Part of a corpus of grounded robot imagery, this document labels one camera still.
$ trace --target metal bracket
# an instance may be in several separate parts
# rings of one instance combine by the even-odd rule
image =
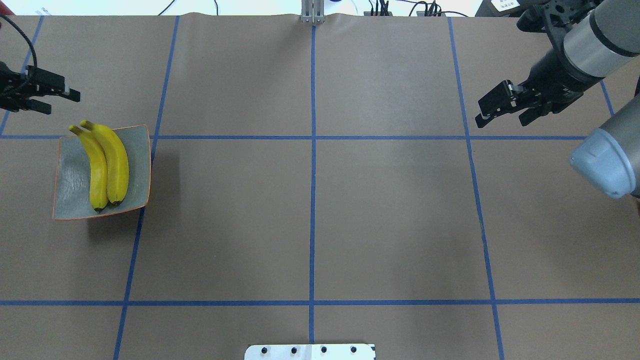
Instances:
[[[252,345],[244,360],[376,360],[373,344]]]
[[[324,22],[324,0],[302,0],[300,21],[309,25],[320,25]]]

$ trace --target square bowl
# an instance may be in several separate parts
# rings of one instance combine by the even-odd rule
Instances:
[[[100,213],[89,203],[90,166],[76,135],[60,138],[53,201],[54,220],[106,217],[147,205],[151,190],[151,141],[146,125],[114,129],[127,151],[129,187],[118,206],[108,204]]]

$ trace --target gray robot arm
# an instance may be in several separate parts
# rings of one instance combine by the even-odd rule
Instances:
[[[523,31],[546,32],[550,50],[519,85],[498,84],[478,101],[478,127],[495,117],[526,109],[523,126],[559,113],[633,57],[640,54],[638,0],[551,0],[522,14]],[[636,96],[585,139],[570,163],[613,198],[640,195],[640,97]]]

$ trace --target banana stem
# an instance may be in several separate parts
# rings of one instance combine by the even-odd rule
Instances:
[[[93,122],[90,122],[88,120],[80,121],[80,126],[82,126],[83,128],[85,128],[87,130],[93,130],[94,125],[95,124]]]
[[[81,128],[75,126],[75,125],[71,125],[69,126],[69,131],[71,131],[72,133],[76,134],[76,135],[80,135],[84,130],[82,130]]]

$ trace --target banana tip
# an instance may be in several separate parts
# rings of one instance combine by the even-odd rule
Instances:
[[[69,126],[69,131],[71,131],[74,134],[78,134],[82,131],[82,129],[80,129],[79,127],[75,126],[75,125],[70,125]]]
[[[82,126],[85,129],[93,129],[93,122],[87,121],[87,120],[82,120],[80,121],[80,126]]]

